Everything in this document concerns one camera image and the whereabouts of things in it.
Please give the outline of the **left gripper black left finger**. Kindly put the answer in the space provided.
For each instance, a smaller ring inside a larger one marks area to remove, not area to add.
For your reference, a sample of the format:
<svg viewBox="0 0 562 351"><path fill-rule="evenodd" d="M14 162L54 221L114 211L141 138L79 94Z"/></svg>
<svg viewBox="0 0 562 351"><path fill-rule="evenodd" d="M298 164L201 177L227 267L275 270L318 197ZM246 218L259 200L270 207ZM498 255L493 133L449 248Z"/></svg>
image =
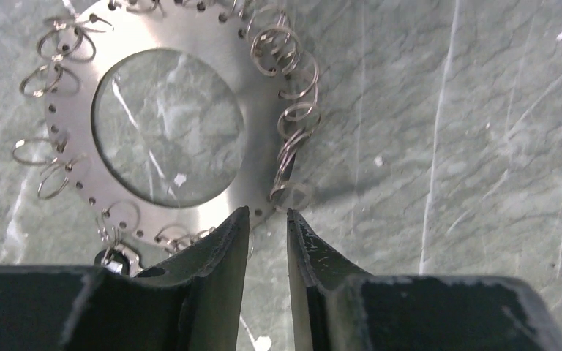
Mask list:
<svg viewBox="0 0 562 351"><path fill-rule="evenodd" d="M0 265L0 350L234 350L250 210L135 277Z"/></svg>

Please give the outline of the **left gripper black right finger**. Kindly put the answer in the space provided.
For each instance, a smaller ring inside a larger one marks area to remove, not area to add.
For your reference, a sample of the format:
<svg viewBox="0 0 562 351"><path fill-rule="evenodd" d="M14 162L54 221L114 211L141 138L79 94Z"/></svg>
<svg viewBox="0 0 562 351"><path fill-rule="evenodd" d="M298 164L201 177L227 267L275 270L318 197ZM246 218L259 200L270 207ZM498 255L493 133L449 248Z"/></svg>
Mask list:
<svg viewBox="0 0 562 351"><path fill-rule="evenodd" d="M508 276L371 274L287 212L297 350L562 350L541 296Z"/></svg>

